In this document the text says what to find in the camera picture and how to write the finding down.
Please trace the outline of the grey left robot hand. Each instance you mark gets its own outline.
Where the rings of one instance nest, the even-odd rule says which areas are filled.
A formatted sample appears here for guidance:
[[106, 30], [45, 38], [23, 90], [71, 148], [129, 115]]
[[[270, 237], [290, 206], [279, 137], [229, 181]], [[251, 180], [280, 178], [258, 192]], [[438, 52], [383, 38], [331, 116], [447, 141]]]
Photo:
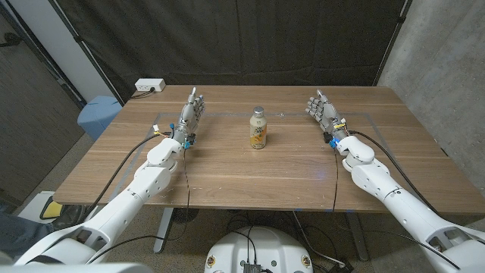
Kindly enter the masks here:
[[195, 133], [204, 111], [205, 102], [203, 95], [198, 96], [197, 89], [194, 86], [174, 127], [172, 138], [180, 144], [184, 144], [189, 135]]

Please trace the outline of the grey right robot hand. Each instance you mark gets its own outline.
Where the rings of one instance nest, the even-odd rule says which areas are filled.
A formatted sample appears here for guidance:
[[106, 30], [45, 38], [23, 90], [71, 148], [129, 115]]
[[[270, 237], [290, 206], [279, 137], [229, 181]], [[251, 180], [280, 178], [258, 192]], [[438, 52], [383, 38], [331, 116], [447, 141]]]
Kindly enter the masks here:
[[332, 140], [339, 142], [349, 135], [345, 119], [341, 117], [320, 89], [317, 89], [316, 97], [308, 100], [305, 111], [319, 123], [326, 143], [330, 143]]

